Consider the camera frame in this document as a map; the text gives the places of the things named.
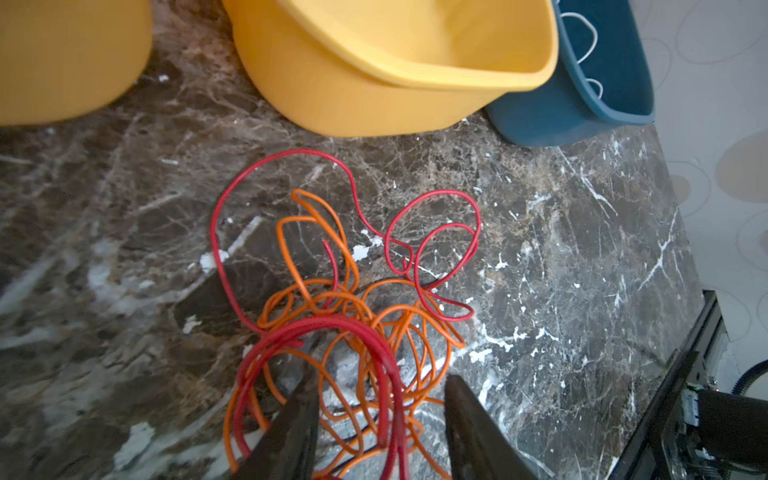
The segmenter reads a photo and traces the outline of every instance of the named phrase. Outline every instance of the yellow plastic basin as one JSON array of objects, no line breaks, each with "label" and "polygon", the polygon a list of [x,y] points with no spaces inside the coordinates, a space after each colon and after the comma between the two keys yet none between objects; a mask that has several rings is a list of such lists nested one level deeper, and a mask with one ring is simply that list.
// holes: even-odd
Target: yellow plastic basin
[{"label": "yellow plastic basin", "polygon": [[551,0],[224,0],[261,94],[319,134],[448,127],[558,57]]},{"label": "yellow plastic basin", "polygon": [[149,0],[0,0],[0,125],[106,105],[138,78],[151,47]]}]

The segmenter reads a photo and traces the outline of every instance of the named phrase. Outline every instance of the dark marble tile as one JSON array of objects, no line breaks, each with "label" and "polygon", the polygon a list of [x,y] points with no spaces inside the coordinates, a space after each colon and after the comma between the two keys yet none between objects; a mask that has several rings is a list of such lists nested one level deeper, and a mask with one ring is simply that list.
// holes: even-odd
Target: dark marble tile
[{"label": "dark marble tile", "polygon": [[[654,128],[530,149],[506,144],[475,114],[427,134],[322,137],[259,96],[217,3],[155,7],[153,56],[125,96],[72,121],[0,130],[0,457],[8,476],[224,472],[223,407],[253,338],[201,266],[207,224],[238,172],[290,147],[347,162],[376,226],[436,188],[479,201],[480,250],[442,289],[472,298],[477,310],[459,326],[468,348],[453,356],[452,371],[539,476],[605,476],[702,306]],[[350,245],[370,247],[359,262],[364,282],[390,275],[341,171],[286,160],[245,181],[220,224],[232,250],[227,270],[249,311],[290,281],[274,226],[297,211],[294,187],[327,199]],[[410,214],[398,235],[418,243],[448,218],[471,219],[464,204],[438,200]],[[328,274],[313,230],[286,235],[303,274]],[[448,271],[465,241],[440,237],[424,268]],[[200,324],[184,333],[192,316]],[[427,406],[419,418],[447,466],[442,412]],[[412,458],[414,478],[430,478]],[[370,462],[349,478],[378,468]]]}]

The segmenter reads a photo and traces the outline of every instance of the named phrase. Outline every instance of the orange wire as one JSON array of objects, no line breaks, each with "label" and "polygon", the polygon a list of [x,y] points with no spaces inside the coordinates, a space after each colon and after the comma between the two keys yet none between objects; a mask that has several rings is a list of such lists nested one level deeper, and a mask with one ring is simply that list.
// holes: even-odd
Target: orange wire
[{"label": "orange wire", "polygon": [[[343,313],[347,316],[357,318],[359,321],[378,331],[387,340],[393,353],[397,353],[402,345],[407,345],[412,351],[412,364],[415,367],[415,376],[410,380],[409,384],[406,386],[406,390],[403,392],[404,400],[410,401],[410,403],[406,405],[408,439],[412,440],[411,445],[409,446],[409,452],[419,450],[438,475],[445,479],[450,479],[451,476],[448,472],[437,463],[420,442],[419,437],[423,433],[424,427],[418,420],[416,420],[415,414],[417,408],[423,402],[433,402],[442,405],[442,401],[429,397],[429,393],[445,378],[445,374],[448,372],[448,367],[450,365],[452,350],[454,348],[462,349],[466,347],[464,339],[458,332],[456,332],[450,323],[435,318],[418,300],[412,305],[394,305],[384,309],[380,313],[374,313],[366,303],[372,292],[384,286],[396,284],[415,289],[415,284],[411,280],[403,278],[380,280],[368,286],[362,294],[357,296],[355,291],[359,286],[360,273],[352,258],[352,254],[349,252],[346,234],[342,228],[339,216],[326,201],[315,194],[311,194],[310,192],[301,189],[295,189],[291,192],[290,196],[310,213],[308,216],[291,216],[283,218],[277,222],[276,226],[280,251],[283,254],[286,266],[293,277],[294,284],[275,293],[267,300],[261,315],[256,321],[256,325],[262,329],[271,331],[279,329],[291,320],[303,318],[309,314],[321,315]],[[328,220],[326,220],[318,209],[310,203],[310,200],[317,202],[323,207],[333,219],[335,228],[328,222]],[[336,246],[336,249],[342,254],[345,260],[344,278],[343,281],[340,281],[339,279],[336,290],[329,291],[329,289],[333,288],[333,279],[317,278],[305,280],[301,277],[301,274],[296,268],[296,264],[290,256],[290,250],[283,231],[287,223],[299,222],[315,223],[320,226],[325,234],[331,239],[333,245]],[[311,290],[318,290],[318,288],[320,288],[320,291],[313,294],[310,291],[310,287]],[[438,311],[437,302],[431,296],[427,296],[426,298],[432,304],[432,308],[435,311]],[[336,300],[336,302],[331,303],[328,308],[322,308],[321,306],[326,299]],[[385,318],[389,316],[397,317],[394,320],[385,320]],[[421,325],[415,321],[417,318],[421,320]],[[432,327],[445,339],[445,359],[440,359],[438,361],[435,358],[434,349],[429,342],[428,327]],[[343,395],[336,380],[327,371],[327,363],[331,357],[331,353],[342,341],[359,357],[355,405],[350,405],[349,400]],[[348,455],[351,455],[352,458],[347,460],[341,468],[339,478],[343,477],[352,467],[367,458],[371,458],[387,451],[385,445],[377,445],[375,448],[371,448],[367,451],[364,449],[364,438],[371,433],[374,435],[377,433],[378,426],[375,422],[375,417],[377,415],[388,415],[391,406],[386,406],[384,408],[386,413],[382,413],[380,412],[380,410],[383,409],[382,406],[379,405],[376,400],[369,399],[369,397],[373,397],[370,392],[366,394],[366,385],[372,386],[374,392],[378,392],[378,385],[376,383],[376,375],[374,374],[372,357],[362,342],[357,338],[350,336],[348,332],[338,333],[326,347],[320,361],[304,352],[292,348],[283,348],[279,350],[277,354],[298,357],[315,368],[319,374],[318,392],[320,397],[320,411],[322,414],[320,425],[336,441],[340,447],[340,452],[328,465],[315,472],[313,476],[314,478],[323,478],[330,475],[331,472],[337,468],[337,465],[339,465],[342,459]],[[263,374],[267,387],[272,395],[280,405],[284,405],[286,398],[278,390],[268,365],[264,366]],[[341,412],[332,412],[326,405],[326,397],[323,395],[326,382],[339,400],[341,404]],[[232,398],[227,404],[227,413],[223,428],[224,450],[227,454],[227,460],[232,472],[237,470],[237,461],[234,457],[230,441],[230,426],[235,401],[239,394],[240,387],[235,386],[235,389],[232,392]],[[268,429],[270,423],[261,410],[254,390],[248,392],[248,398],[251,410],[259,427],[263,430]],[[358,418],[359,414],[363,415],[367,425],[361,426]],[[355,431],[355,436],[351,439],[344,439],[333,428],[333,424],[340,422],[351,423]]]}]

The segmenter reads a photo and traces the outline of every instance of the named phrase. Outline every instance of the cable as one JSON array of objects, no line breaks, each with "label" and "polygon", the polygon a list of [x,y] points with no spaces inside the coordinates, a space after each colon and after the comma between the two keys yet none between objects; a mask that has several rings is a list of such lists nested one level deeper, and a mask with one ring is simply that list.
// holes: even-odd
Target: cable
[{"label": "cable", "polygon": [[[587,50],[587,53],[582,55],[581,58],[579,58],[576,61],[576,65],[580,65],[584,60],[589,58],[590,55],[592,55],[592,52],[594,51],[594,48],[598,46],[598,30],[592,25],[592,22],[587,20],[586,17],[584,17],[581,13],[576,12],[565,12],[560,14],[560,18],[577,18],[578,20],[581,20],[581,22],[589,28],[589,30],[592,32],[592,45],[590,46],[589,50]],[[587,83],[595,84],[598,88],[600,88],[600,91],[598,92],[598,99],[603,98],[603,84],[599,81],[595,80],[594,78],[587,78]]]},{"label": "cable", "polygon": [[[294,284],[273,294],[264,305],[262,313],[252,321],[246,317],[237,303],[231,285],[223,269],[219,255],[219,243],[216,234],[218,218],[226,199],[234,191],[235,187],[258,167],[291,154],[312,154],[323,157],[338,164],[349,177],[349,182],[355,202],[357,213],[362,222],[375,235],[383,238],[385,258],[390,270],[398,276],[405,278],[389,278],[374,282],[361,293],[358,293],[359,271],[347,246],[346,235],[341,221],[331,206],[318,196],[304,190],[293,190],[290,197],[297,202],[309,215],[286,217],[277,222],[276,233],[280,251],[286,262],[288,270],[293,277]],[[470,227],[463,223],[448,223],[429,233],[419,248],[414,250],[406,243],[392,237],[392,231],[396,224],[412,208],[421,202],[435,196],[460,197],[472,206],[475,211],[475,225]],[[332,222],[329,222],[311,202],[315,202],[325,210]],[[332,279],[304,280],[296,265],[291,259],[290,248],[287,245],[284,228],[288,223],[315,223],[319,225],[327,239],[323,239],[331,269]],[[442,404],[441,401],[429,397],[429,392],[436,387],[448,371],[451,362],[452,349],[464,348],[465,343],[458,332],[451,326],[452,322],[463,321],[470,318],[474,311],[469,305],[454,300],[446,299],[432,291],[438,286],[450,280],[457,272],[475,255],[478,249],[478,239],[482,228],[482,221],[477,203],[467,194],[457,190],[435,190],[423,194],[405,208],[400,210],[385,233],[379,232],[368,222],[362,214],[357,197],[356,184],[349,168],[329,154],[319,151],[298,149],[284,151],[271,155],[256,162],[239,174],[229,187],[222,193],[217,202],[210,224],[210,236],[213,246],[214,260],[221,278],[222,286],[234,311],[243,324],[263,335],[262,339],[254,346],[243,360],[238,370],[237,384],[233,391],[224,423],[224,446],[230,468],[237,470],[237,462],[234,458],[230,433],[234,434],[235,441],[243,455],[250,454],[243,437],[242,421],[246,410],[255,418],[261,429],[268,429],[269,423],[261,412],[258,398],[253,390],[253,383],[260,373],[263,373],[267,386],[272,395],[280,404],[286,399],[278,390],[267,360],[274,355],[293,355],[308,362],[319,372],[318,388],[320,393],[320,408],[322,411],[320,425],[334,438],[340,447],[339,453],[326,466],[315,474],[315,478],[327,475],[344,476],[354,465],[374,455],[387,452],[387,459],[382,478],[388,478],[392,470],[394,459],[397,456],[401,465],[400,478],[408,478],[407,455],[419,450],[427,462],[443,478],[450,475],[431,457],[424,445],[419,441],[419,436],[424,431],[424,426],[415,419],[416,409],[423,402]],[[464,256],[454,268],[444,277],[434,280],[427,285],[419,283],[419,261],[427,244],[439,233],[448,229],[464,230],[472,235]],[[392,261],[392,243],[404,247],[409,255],[402,262],[402,268],[397,268]],[[338,250],[344,262],[343,275],[339,271],[333,247]],[[386,286],[405,286],[414,289],[417,300],[410,305],[394,305],[379,313],[374,313],[367,305],[369,296]],[[446,316],[442,312],[442,305],[447,303],[458,306],[467,311],[461,316]],[[327,346],[320,361],[312,356],[294,348],[302,343],[297,341],[304,333],[322,328],[336,328],[339,332]],[[446,341],[446,354],[444,359],[436,359],[434,349],[430,343],[430,330],[437,332]],[[336,381],[326,369],[332,351],[340,344],[346,344],[359,357],[358,381],[356,385],[356,401],[351,406]],[[386,346],[386,353],[381,351],[382,344]],[[404,385],[400,378],[400,371],[394,363],[394,354],[405,344],[412,352],[415,374]],[[340,401],[343,412],[334,413],[326,407],[323,397],[325,383],[334,391]],[[376,399],[369,399],[368,394]],[[392,410],[392,434],[387,439],[389,431],[389,414],[380,415],[381,410]],[[362,415],[365,425],[361,426],[358,416]],[[355,436],[349,440],[344,439],[333,428],[333,424],[351,424]],[[376,447],[365,450],[364,438],[373,433],[377,438]]]},{"label": "cable", "polygon": [[733,386],[732,393],[734,395],[746,395],[746,391],[750,389],[755,380],[768,373],[768,360],[752,366],[747,370]]}]

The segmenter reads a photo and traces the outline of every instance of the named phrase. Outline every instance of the black hose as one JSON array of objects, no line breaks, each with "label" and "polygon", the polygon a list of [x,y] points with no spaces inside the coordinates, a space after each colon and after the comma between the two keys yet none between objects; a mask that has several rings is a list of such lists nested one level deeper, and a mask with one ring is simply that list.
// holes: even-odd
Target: black hose
[{"label": "black hose", "polygon": [[768,373],[768,360],[763,360],[762,362],[758,363],[751,369],[747,370],[746,373],[744,373],[738,382],[736,382],[736,385],[733,386],[733,393],[734,395],[744,395],[748,389],[752,386],[753,383],[755,383],[755,380],[760,378],[762,375],[765,375]]}]

